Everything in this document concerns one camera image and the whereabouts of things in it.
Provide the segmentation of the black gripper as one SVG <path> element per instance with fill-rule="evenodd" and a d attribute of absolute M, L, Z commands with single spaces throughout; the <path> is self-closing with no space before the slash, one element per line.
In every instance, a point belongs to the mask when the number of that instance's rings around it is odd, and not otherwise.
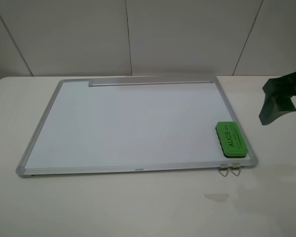
<path fill-rule="evenodd" d="M 296 72 L 269 79 L 262 89 L 265 93 L 259 114 L 262 125 L 269 125 L 283 115 L 296 112 L 291 101 L 296 96 Z"/>

